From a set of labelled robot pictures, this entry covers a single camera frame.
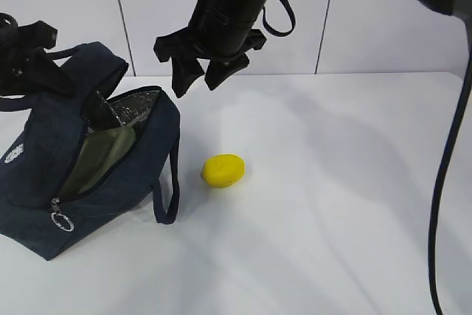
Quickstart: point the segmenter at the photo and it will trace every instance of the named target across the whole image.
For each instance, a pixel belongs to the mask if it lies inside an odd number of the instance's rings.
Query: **insulated lunch bag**
[[[127,63],[100,43],[64,52],[72,99],[41,92],[0,98],[0,111],[31,109],[0,160],[0,233],[46,260],[153,193],[159,223],[175,221],[180,113],[158,86],[108,99]],[[159,184],[170,157],[173,196]]]

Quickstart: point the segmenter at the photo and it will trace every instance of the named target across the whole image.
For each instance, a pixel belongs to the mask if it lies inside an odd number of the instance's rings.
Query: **cable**
[[[429,220],[428,231],[428,275],[429,275],[429,291],[433,301],[434,310],[437,315],[443,315],[440,300],[437,294],[436,281],[436,236],[437,236],[437,222],[440,214],[441,197],[443,195],[443,188],[445,177],[448,173],[448,168],[451,163],[452,153],[456,145],[457,137],[459,136],[460,127],[465,116],[465,110],[472,89],[472,55],[469,57],[467,72],[465,74],[464,83],[457,103],[456,113],[452,122],[451,130],[449,131],[448,141],[446,142],[444,154],[440,168],[437,172],[436,183],[434,185],[433,200],[431,203],[431,217]]]
[[[279,1],[282,4],[282,6],[284,7],[285,11],[287,12],[288,17],[290,18],[292,28],[289,31],[281,32],[281,31],[277,31],[271,25],[269,25],[269,23],[267,22],[267,9],[266,9],[266,7],[263,7],[263,26],[264,26],[265,30],[273,36],[286,37],[286,36],[290,35],[295,30],[296,17],[295,17],[294,10],[292,9],[292,6],[290,5],[290,2],[288,0],[279,0]]]

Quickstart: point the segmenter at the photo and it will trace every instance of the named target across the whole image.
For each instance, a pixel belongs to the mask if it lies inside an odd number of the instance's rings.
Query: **zipper pull ring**
[[[51,219],[56,224],[61,230],[64,232],[73,232],[75,229],[74,223],[72,220],[67,217],[66,215],[62,214],[59,208],[59,203],[60,199],[59,198],[53,198],[51,201],[51,208],[52,208],[52,213],[51,213]],[[61,219],[64,220],[68,225],[64,225],[64,223],[61,223]]]

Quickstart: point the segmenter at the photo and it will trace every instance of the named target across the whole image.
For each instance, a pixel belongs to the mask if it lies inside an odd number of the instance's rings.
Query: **metal ring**
[[[59,220],[58,218],[62,218],[63,220],[65,220],[68,224],[69,224],[69,228],[65,227]],[[60,214],[60,213],[56,213],[56,212],[53,212],[51,214],[51,219],[52,221],[54,222],[54,224],[56,224],[57,226],[59,226],[59,228],[61,228],[64,232],[73,232],[74,231],[74,223],[72,223],[72,221],[69,219],[69,217],[65,216],[64,214]]]

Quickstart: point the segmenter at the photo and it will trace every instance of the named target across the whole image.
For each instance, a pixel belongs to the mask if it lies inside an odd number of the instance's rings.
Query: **lemon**
[[[213,156],[205,162],[201,178],[211,187],[229,187],[244,176],[244,161],[236,155]]]

